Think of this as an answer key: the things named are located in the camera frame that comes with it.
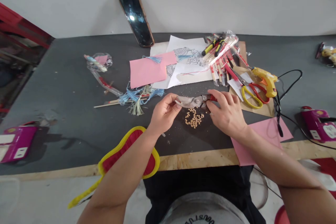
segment gray shirt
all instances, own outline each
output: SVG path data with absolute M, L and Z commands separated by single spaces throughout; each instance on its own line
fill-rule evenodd
M 192 192 L 175 200 L 161 224 L 249 224 L 230 201 L 212 192 Z

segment black pants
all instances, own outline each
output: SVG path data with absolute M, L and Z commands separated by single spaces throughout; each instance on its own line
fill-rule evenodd
M 157 172 L 144 180 L 146 195 L 152 203 L 146 224 L 159 223 L 174 200 L 198 191 L 223 196 L 242 211 L 251 224 L 266 223 L 251 200 L 252 170 L 253 166 L 223 166 Z

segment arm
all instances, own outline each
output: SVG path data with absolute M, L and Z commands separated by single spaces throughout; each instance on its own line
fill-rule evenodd
M 334 223 L 336 200 L 300 163 L 247 126 L 238 96 L 209 90 L 220 108 L 207 102 L 213 123 L 252 155 L 278 186 L 291 223 Z
M 124 222 L 126 204 L 138 186 L 158 137 L 169 130 L 181 107 L 176 95 L 166 95 L 153 111 L 147 130 L 106 173 L 78 224 Z

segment wooden table edge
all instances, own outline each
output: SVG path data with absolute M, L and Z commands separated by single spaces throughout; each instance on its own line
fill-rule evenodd
M 315 145 L 308 140 L 286 142 L 281 143 L 281 145 L 284 151 L 296 160 L 331 157 L 336 158 L 336 150 Z M 327 142 L 324 143 L 324 145 L 336 148 L 336 142 Z M 159 171 L 231 166 L 238 164 L 239 161 L 235 150 L 233 148 L 229 148 L 161 156 Z M 98 166 L 96 164 L 38 173 L 3 175 L 0 176 L 0 179 L 15 177 L 21 181 L 33 181 L 90 176 L 99 176 Z

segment person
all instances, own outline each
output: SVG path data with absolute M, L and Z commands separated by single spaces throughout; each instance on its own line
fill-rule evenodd
M 279 187 L 291 223 L 335 223 L 336 200 L 296 160 L 247 126 L 240 100 L 209 90 L 217 100 L 206 104 L 215 126 L 236 139 L 262 172 Z M 166 95 L 153 111 L 147 130 L 107 172 L 78 223 L 123 223 L 126 204 L 137 188 L 158 137 L 169 130 L 181 107 Z M 253 205 L 252 166 L 160 171 L 144 180 L 152 208 L 146 223 L 266 223 Z

